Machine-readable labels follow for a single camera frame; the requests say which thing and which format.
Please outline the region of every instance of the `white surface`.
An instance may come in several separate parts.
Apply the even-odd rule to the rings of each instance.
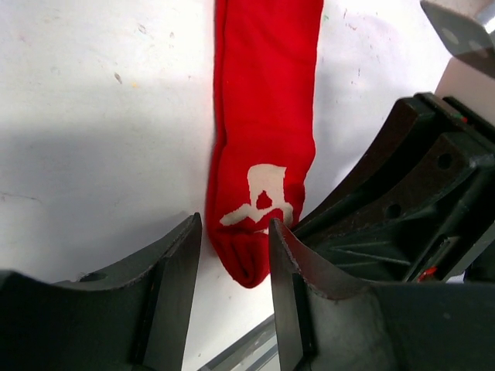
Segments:
[[[495,80],[452,58],[440,80],[436,94],[454,96],[479,116],[495,124],[493,92]]]
[[[448,59],[417,0],[328,2],[306,212]],[[203,211],[212,71],[213,1],[0,0],[0,266],[74,279]],[[272,310],[269,280],[239,287],[205,243],[184,369]]]

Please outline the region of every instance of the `white logo on sock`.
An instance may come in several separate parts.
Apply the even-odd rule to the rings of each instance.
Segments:
[[[245,203],[239,209],[228,213],[220,219],[220,223],[223,226],[233,226],[246,218],[251,218],[257,223],[271,211],[280,209],[283,213],[284,224],[290,226],[292,224],[292,211],[294,208],[290,203],[285,201],[284,178],[286,169],[271,164],[251,166],[247,171],[247,183],[249,185],[249,199],[251,203]],[[263,192],[271,199],[271,206],[258,209],[256,202]],[[258,232],[268,234],[268,229],[259,230]]]

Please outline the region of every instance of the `red fabric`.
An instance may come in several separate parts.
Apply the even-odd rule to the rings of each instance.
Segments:
[[[270,219],[293,224],[302,211],[315,156],[312,102],[322,8],[323,0],[217,0],[217,141],[207,231],[227,271],[246,288],[269,273]],[[270,190],[260,189],[260,178]]]

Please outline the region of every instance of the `stain on surface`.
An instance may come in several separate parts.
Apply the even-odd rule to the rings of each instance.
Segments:
[[[48,18],[45,18],[45,23],[46,24],[49,24],[51,23],[52,21],[58,21],[60,19],[60,17],[58,15],[55,15],[54,17],[52,17],[51,19],[48,19]]]
[[[146,35],[148,31],[146,31],[146,27],[144,27],[141,23],[138,23],[138,31],[143,35]]]
[[[114,77],[115,79],[118,81],[118,83],[120,85],[122,85],[122,78],[121,78],[121,75],[119,75],[118,73],[114,73]]]
[[[8,193],[8,192],[0,192],[0,199],[3,202],[6,202],[8,198],[12,198],[12,199],[30,199],[31,201],[36,201],[40,205],[43,204],[41,202],[41,200],[40,199],[37,199],[36,197],[24,196],[24,195],[16,195],[15,193]]]

